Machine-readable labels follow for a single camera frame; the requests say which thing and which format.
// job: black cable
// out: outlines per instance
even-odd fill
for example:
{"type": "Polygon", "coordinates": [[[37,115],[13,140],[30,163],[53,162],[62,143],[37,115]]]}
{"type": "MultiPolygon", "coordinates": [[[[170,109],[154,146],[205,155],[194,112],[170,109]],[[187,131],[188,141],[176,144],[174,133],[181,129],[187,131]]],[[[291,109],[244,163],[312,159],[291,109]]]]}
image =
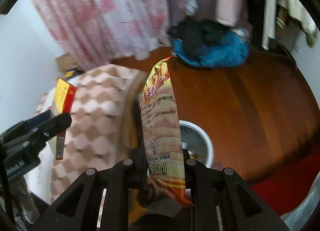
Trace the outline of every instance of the black cable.
{"type": "Polygon", "coordinates": [[[12,208],[12,195],[9,188],[9,182],[7,173],[4,167],[3,160],[0,160],[0,181],[3,188],[3,197],[4,197],[4,205],[5,205],[5,211],[9,217],[9,219],[14,224],[14,215],[13,215],[13,208],[12,208]]]}

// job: cardboard box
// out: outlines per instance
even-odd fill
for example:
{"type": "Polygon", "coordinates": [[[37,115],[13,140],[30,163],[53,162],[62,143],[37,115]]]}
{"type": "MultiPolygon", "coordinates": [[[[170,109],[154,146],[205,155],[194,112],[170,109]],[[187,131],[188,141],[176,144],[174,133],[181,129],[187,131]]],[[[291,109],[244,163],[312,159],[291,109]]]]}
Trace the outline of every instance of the cardboard box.
{"type": "Polygon", "coordinates": [[[69,53],[63,54],[60,57],[56,58],[56,63],[58,68],[63,72],[66,73],[69,69],[78,68],[81,69],[77,62],[75,62],[72,56],[69,53]]]}
{"type": "MultiPolygon", "coordinates": [[[[75,94],[76,87],[59,78],[51,106],[51,116],[54,117],[61,113],[70,113],[75,94]]],[[[50,149],[56,160],[63,159],[65,136],[66,131],[49,140],[50,149]]]]}

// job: orange snack bag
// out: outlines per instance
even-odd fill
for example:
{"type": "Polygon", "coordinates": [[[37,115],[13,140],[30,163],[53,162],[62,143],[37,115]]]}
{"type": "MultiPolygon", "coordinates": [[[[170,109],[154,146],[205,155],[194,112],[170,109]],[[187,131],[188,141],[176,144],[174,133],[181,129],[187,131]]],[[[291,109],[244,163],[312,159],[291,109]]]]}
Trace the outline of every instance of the orange snack bag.
{"type": "Polygon", "coordinates": [[[181,206],[192,203],[186,191],[177,105],[167,60],[151,70],[141,98],[141,119],[150,178],[162,192],[181,206]]]}

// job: white cloth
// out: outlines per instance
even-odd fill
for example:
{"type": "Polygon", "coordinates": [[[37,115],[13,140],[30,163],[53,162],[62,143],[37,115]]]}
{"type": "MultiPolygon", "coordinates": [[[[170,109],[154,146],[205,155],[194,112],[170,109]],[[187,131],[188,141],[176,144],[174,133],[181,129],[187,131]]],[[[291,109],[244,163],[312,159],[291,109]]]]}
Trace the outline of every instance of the white cloth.
{"type": "Polygon", "coordinates": [[[276,0],[266,0],[262,33],[262,47],[269,50],[269,40],[275,38],[276,30],[276,0]]]}
{"type": "Polygon", "coordinates": [[[302,30],[306,34],[316,31],[315,22],[299,0],[277,0],[277,3],[288,10],[289,16],[301,22],[302,30]]]}
{"type": "Polygon", "coordinates": [[[309,220],[320,201],[320,173],[313,182],[307,197],[294,210],[285,213],[281,219],[290,231],[300,231],[309,220]]]}

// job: white bucket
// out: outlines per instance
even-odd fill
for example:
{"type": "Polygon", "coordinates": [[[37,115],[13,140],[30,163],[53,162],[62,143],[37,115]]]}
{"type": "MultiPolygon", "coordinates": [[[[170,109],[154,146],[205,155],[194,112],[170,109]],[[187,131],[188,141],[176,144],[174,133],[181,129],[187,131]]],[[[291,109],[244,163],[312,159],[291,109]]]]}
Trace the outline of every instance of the white bucket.
{"type": "Polygon", "coordinates": [[[185,126],[185,127],[188,127],[190,129],[194,130],[195,132],[197,132],[201,136],[201,138],[203,139],[204,143],[207,146],[207,158],[205,161],[205,165],[208,168],[211,168],[212,163],[213,163],[214,152],[213,152],[213,145],[212,145],[212,142],[211,142],[209,135],[201,127],[197,126],[194,123],[184,121],[184,120],[179,120],[179,124],[180,124],[180,126],[185,126]]]}

